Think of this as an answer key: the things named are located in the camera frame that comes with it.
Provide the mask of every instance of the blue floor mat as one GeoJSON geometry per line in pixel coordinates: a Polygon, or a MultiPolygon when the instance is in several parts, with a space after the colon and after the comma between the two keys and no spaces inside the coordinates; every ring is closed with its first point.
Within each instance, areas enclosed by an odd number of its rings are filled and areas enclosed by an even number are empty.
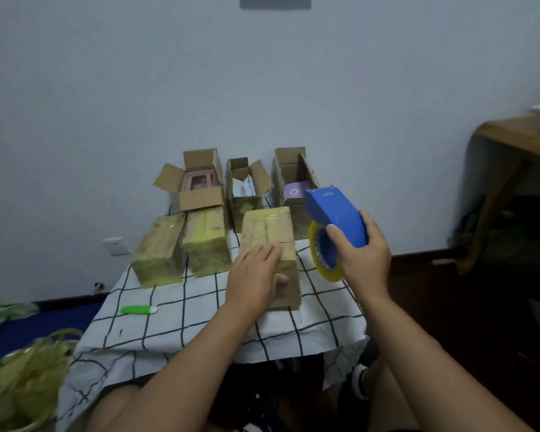
{"type": "Polygon", "coordinates": [[[85,331],[102,303],[104,302],[40,312],[27,319],[6,321],[0,325],[0,358],[32,344],[36,338],[60,329],[74,328],[85,331]]]}

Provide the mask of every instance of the hand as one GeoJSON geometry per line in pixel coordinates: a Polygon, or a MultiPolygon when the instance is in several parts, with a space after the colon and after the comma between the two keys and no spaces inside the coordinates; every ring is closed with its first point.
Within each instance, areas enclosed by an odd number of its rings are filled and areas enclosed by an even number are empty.
{"type": "Polygon", "coordinates": [[[389,298],[388,270],[392,254],[372,217],[363,211],[360,215],[368,232],[367,246],[354,247],[344,232],[333,224],[327,225],[326,232],[338,249],[344,276],[354,294],[363,299],[389,298]]]}
{"type": "Polygon", "coordinates": [[[279,244],[259,244],[240,253],[228,274],[226,304],[244,312],[252,323],[268,310],[276,285],[288,282],[288,276],[274,274],[281,256],[279,244]]]}

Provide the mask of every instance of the electrical outlet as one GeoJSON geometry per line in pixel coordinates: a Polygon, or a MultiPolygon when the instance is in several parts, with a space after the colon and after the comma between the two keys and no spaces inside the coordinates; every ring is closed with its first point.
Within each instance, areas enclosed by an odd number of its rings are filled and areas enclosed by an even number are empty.
{"type": "Polygon", "coordinates": [[[104,246],[106,246],[106,250],[108,250],[108,254],[110,256],[121,256],[123,254],[130,254],[130,250],[124,242],[124,238],[122,237],[104,238],[102,242],[104,246]]]}

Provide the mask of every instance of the cardboard box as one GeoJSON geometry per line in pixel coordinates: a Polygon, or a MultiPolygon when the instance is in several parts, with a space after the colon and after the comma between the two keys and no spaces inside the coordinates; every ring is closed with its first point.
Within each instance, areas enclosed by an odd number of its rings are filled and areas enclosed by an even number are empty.
{"type": "Polygon", "coordinates": [[[210,206],[221,206],[224,204],[224,188],[222,185],[222,166],[218,159],[216,148],[206,150],[193,150],[184,152],[184,166],[186,170],[178,168],[169,163],[165,164],[162,172],[154,181],[154,186],[163,189],[171,194],[178,195],[181,211],[192,211],[210,206]],[[184,179],[187,173],[192,173],[193,177],[200,179],[201,173],[204,176],[212,176],[214,181],[204,185],[201,181],[196,185],[199,189],[187,190],[183,188],[184,179]]]}
{"type": "Polygon", "coordinates": [[[312,218],[304,207],[304,199],[284,199],[284,186],[294,182],[310,182],[310,189],[320,188],[314,171],[306,161],[305,147],[277,148],[276,171],[281,206],[289,206],[295,239],[307,239],[312,218]]]}
{"type": "Polygon", "coordinates": [[[274,184],[260,160],[255,161],[252,165],[248,165],[248,158],[228,160],[226,164],[226,191],[235,232],[242,232],[244,214],[251,210],[260,209],[261,197],[272,188],[274,188],[274,184]],[[244,181],[248,176],[252,176],[256,195],[253,197],[234,197],[233,179],[244,181]]]}
{"type": "Polygon", "coordinates": [[[276,272],[288,276],[288,284],[278,285],[271,309],[290,306],[298,308],[302,304],[300,278],[296,264],[296,247],[288,206],[273,209],[248,211],[244,214],[240,253],[267,242],[280,243],[284,248],[276,266],[276,272]]]}
{"type": "Polygon", "coordinates": [[[232,255],[224,207],[190,212],[182,248],[188,255],[188,265],[197,278],[230,270],[232,255]]]}
{"type": "Polygon", "coordinates": [[[131,255],[130,265],[143,288],[182,282],[180,238],[185,223],[186,214],[159,217],[131,255]]]}

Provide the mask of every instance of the wooden table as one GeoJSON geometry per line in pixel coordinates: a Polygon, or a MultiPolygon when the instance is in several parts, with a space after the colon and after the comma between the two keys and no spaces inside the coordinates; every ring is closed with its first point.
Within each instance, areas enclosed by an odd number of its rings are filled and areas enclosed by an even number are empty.
{"type": "Polygon", "coordinates": [[[456,262],[460,275],[468,273],[478,261],[492,222],[510,201],[520,178],[532,162],[540,162],[540,127],[536,116],[487,121],[473,136],[487,137],[514,149],[497,158],[499,170],[491,178],[468,255],[456,262]]]}

